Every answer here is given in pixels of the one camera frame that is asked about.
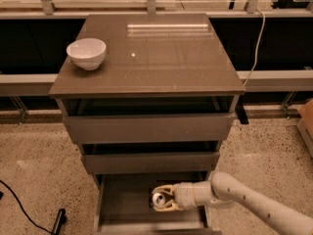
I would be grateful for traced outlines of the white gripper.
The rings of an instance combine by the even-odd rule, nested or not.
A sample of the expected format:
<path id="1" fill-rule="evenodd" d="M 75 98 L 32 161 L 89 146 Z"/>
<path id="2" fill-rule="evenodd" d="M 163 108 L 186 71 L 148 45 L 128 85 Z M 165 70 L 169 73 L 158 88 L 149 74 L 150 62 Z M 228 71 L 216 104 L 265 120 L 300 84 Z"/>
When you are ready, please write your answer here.
<path id="1" fill-rule="evenodd" d="M 213 192 L 208 181 L 182 182 L 175 185 L 162 185 L 153 190 L 153 194 L 174 195 L 175 202 L 160 201 L 154 203 L 156 212 L 177 212 L 191 210 L 196 207 L 208 206 L 213 199 Z"/>

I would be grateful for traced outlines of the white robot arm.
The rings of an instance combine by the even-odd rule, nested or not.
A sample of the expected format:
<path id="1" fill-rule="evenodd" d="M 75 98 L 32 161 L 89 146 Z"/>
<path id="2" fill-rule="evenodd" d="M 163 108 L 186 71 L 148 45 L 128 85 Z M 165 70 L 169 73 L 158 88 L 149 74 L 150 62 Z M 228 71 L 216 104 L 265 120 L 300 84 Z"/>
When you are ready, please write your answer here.
<path id="1" fill-rule="evenodd" d="M 226 172 L 213 171 L 207 181 L 158 186 L 152 202 L 156 212 L 219 209 L 238 203 L 280 235 L 313 235 L 312 217 L 250 189 Z"/>

